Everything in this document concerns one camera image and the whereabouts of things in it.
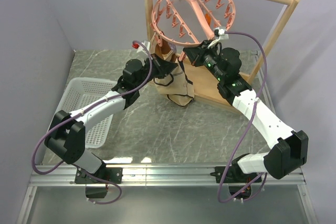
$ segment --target white laundry basket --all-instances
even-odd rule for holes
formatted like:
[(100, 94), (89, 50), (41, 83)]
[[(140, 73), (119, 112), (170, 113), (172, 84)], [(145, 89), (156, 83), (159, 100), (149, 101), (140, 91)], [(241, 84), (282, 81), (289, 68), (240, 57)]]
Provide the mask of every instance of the white laundry basket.
[[(83, 108), (106, 95), (116, 84), (116, 81), (105, 79), (74, 78), (65, 89), (56, 111), (64, 110), (69, 113)], [(86, 148), (99, 148), (105, 143), (112, 117), (113, 115), (105, 118), (86, 134)]]

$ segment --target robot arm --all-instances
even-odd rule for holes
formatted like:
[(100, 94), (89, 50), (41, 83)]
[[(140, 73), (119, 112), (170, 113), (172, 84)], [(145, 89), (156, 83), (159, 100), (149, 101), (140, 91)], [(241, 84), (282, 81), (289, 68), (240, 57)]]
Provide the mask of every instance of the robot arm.
[(205, 66), (212, 73), (219, 81), (217, 88), (221, 96), (247, 119), (251, 119), (257, 102), (253, 125), (271, 150), (234, 159), (230, 168), (235, 170), (233, 174), (269, 173), (281, 179), (306, 163), (307, 135), (284, 124), (256, 97), (256, 92), (239, 74), (242, 63), (237, 50), (224, 48), (218, 55), (213, 41), (205, 40), (198, 47), (184, 48), (183, 51), (192, 65)]
[[(147, 82), (153, 78), (164, 78), (177, 67), (176, 63), (164, 61), (156, 55), (152, 55), (152, 63), (152, 71)], [(67, 164), (74, 164), (93, 174), (95, 177), (108, 180), (109, 174), (107, 173), (106, 164), (85, 149), (85, 133), (106, 117), (121, 112), (132, 105), (140, 94), (139, 91), (131, 93), (128, 91), (134, 90), (143, 83), (149, 71), (149, 59), (144, 63), (138, 59), (129, 60), (117, 85), (101, 99), (82, 109), (70, 113), (59, 111), (54, 115), (50, 129), (75, 115), (81, 114), (80, 117), (70, 120), (65, 125), (53, 131), (45, 139), (45, 145)], [(111, 100), (108, 99), (120, 94), (125, 95)]]

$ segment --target wooden rack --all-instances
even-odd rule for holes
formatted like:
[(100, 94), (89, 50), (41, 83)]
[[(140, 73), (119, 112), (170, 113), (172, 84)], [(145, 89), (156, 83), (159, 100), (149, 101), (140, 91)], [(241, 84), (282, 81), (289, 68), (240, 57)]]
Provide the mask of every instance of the wooden rack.
[[(266, 43), (266, 46), (264, 48), (266, 56), (268, 56), (275, 42), (279, 38), (279, 35), (281, 34), (283, 28), (285, 27), (287, 21), (294, 12), (300, 0), (268, 0), (268, 1), (284, 4), (287, 7)], [(150, 27), (152, 9), (153, 9), (153, 0), (145, 0), (145, 15), (146, 15), (148, 40), (151, 40), (154, 33)], [(214, 77), (211, 75), (210, 72), (208, 72), (205, 68), (202, 67), (201, 68), (192, 67), (187, 59), (185, 60), (185, 63), (186, 63), (185, 64), (186, 74), (188, 78), (194, 82), (196, 100), (204, 101), (213, 105), (223, 106), (232, 111), (235, 110), (228, 104), (226, 100), (224, 100), (219, 95), (217, 90), (217, 82), (215, 81)], [(263, 58), (259, 57), (257, 63), (255, 64), (250, 74), (247, 73), (240, 73), (240, 74), (248, 83), (251, 84), (263, 63), (264, 63)]]

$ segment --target gray marble surface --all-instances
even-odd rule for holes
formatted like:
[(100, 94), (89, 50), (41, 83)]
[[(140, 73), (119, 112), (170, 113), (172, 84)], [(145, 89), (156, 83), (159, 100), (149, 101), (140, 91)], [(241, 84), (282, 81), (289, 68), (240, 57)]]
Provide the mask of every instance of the gray marble surface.
[[(77, 51), (67, 84), (75, 77), (117, 81), (125, 63), (136, 56), (134, 50)], [(250, 52), (241, 52), (240, 58), (241, 70), (249, 72), (254, 65)], [(259, 89), (258, 78), (253, 87)], [(132, 106), (114, 115), (104, 146), (90, 151), (116, 163), (225, 162), (247, 123), (242, 115), (202, 102), (179, 107), (148, 84)], [(252, 127), (236, 156), (268, 150), (265, 140)], [(59, 160), (47, 150), (43, 163)]]

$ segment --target beige bag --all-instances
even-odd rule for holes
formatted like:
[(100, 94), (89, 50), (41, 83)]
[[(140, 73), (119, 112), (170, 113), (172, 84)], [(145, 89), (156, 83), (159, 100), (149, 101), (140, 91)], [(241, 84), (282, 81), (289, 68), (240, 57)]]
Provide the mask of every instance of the beige bag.
[(178, 61), (175, 52), (170, 48), (167, 41), (163, 41), (162, 47), (156, 44), (154, 37), (151, 41), (152, 52), (160, 58), (178, 63), (178, 66), (164, 79), (154, 78), (157, 91), (179, 106), (186, 106), (195, 98), (194, 86), (188, 80), (184, 72), (183, 62)]

